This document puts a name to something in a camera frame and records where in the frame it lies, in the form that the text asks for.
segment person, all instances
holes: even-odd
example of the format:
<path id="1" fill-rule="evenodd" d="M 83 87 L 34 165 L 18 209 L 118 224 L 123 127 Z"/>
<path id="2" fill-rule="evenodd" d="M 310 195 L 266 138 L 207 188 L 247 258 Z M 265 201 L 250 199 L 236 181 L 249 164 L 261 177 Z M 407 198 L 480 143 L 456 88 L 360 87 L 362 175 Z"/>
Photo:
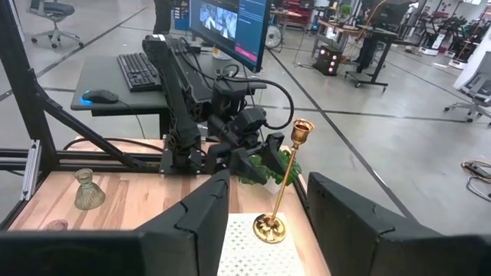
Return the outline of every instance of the person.
<path id="1" fill-rule="evenodd" d="M 153 33 L 166 35 L 170 31 L 172 0 L 153 0 L 153 2 L 155 3 L 156 16 Z"/>

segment brass candle holder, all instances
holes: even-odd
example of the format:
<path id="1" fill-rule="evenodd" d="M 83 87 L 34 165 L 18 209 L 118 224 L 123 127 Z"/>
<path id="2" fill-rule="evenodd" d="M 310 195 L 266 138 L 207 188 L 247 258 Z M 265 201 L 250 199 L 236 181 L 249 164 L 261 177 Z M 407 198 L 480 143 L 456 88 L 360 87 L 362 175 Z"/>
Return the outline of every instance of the brass candle holder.
<path id="1" fill-rule="evenodd" d="M 298 152 L 300 145 L 307 141 L 309 133 L 314 129 L 314 124 L 308 122 L 307 120 L 297 119 L 293 122 L 292 131 L 292 154 L 288 160 L 288 166 L 286 167 L 286 172 L 283 177 L 282 187 L 279 190 L 278 199 L 276 199 L 275 209 L 272 214 L 262 214 L 255 218 L 254 229 L 255 235 L 263 242 L 269 244 L 275 244 L 282 242 L 286 237 L 286 227 L 285 223 L 279 219 L 276 214 L 278 213 L 279 205 L 282 202 L 283 192 L 286 188 L 286 182 L 292 171 L 293 161 L 295 160 L 295 155 Z"/>

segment black keyboard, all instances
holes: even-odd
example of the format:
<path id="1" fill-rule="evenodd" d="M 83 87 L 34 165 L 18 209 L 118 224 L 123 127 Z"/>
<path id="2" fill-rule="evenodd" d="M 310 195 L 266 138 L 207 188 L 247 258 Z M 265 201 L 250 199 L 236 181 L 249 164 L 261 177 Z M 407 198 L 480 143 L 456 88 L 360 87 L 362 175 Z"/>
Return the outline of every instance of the black keyboard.
<path id="1" fill-rule="evenodd" d="M 131 92 L 162 90 L 159 74 L 144 53 L 120 54 L 117 62 Z"/>

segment metal rod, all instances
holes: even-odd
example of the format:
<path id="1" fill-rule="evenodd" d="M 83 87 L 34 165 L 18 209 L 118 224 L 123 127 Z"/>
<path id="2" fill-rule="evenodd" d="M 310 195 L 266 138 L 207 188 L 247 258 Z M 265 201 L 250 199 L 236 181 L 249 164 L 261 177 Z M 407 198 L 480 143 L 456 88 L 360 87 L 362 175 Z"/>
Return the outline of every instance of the metal rod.
<path id="1" fill-rule="evenodd" d="M 293 162 L 295 161 L 295 156 L 297 155 L 297 151 L 298 151 L 298 146 L 294 145 L 292 154 L 290 155 L 290 160 L 288 161 L 288 166 L 286 167 L 285 176 L 283 177 L 282 187 L 279 190 L 278 198 L 276 199 L 275 209 L 273 210 L 273 214 L 271 215 L 271 219 L 269 220 L 270 223 L 273 224 L 275 223 L 276 213 L 278 212 L 279 205 L 282 203 L 283 192 L 285 192 L 286 183 L 289 179 L 290 172 L 292 171 Z"/>

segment concrete floor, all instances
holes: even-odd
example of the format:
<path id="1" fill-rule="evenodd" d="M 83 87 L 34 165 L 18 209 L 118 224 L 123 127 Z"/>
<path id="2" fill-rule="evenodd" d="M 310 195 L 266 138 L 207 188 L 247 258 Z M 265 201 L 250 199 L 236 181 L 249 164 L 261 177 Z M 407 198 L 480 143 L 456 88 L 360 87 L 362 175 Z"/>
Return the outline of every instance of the concrete floor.
<path id="1" fill-rule="evenodd" d="M 117 55 L 141 51 L 141 39 L 153 28 L 154 10 L 149 0 L 63 0 L 76 8 L 60 28 L 77 33 L 86 48 L 70 42 L 53 50 L 48 40 L 32 44 L 34 33 L 51 28 L 43 18 L 25 13 L 26 0 L 16 1 L 27 41 L 25 50 L 39 83 L 49 95 L 83 123 L 103 136 L 140 138 L 134 116 L 91 117 L 73 112 L 70 102 L 84 59 L 91 55 Z M 317 71 L 294 66 L 311 64 L 312 37 L 289 30 L 281 53 L 265 51 L 261 77 L 279 82 L 294 98 L 295 117 L 312 121 L 316 129 L 301 148 L 298 160 L 304 175 L 320 172 L 355 192 L 445 235 L 490 233 L 491 204 L 469 193 L 460 163 L 466 159 L 489 159 L 488 121 L 464 123 L 466 111 L 443 113 L 442 109 L 462 98 L 453 82 L 459 71 L 444 57 L 416 56 L 392 48 L 380 87 L 354 88 L 343 74 L 326 77 Z M 356 55 L 356 48 L 347 52 Z M 14 97 L 9 97 L 5 72 L 0 71 L 0 145 L 26 148 L 28 134 Z M 267 108 L 270 124 L 288 116 L 287 100 L 270 87 L 260 93 L 257 104 Z M 48 116 L 57 148 L 76 133 Z M 158 137 L 157 116 L 140 116 L 145 134 Z M 284 130 L 289 135 L 291 130 Z M 0 172 L 0 219 L 18 201 L 21 178 Z M 491 192 L 491 186 L 482 186 Z"/>

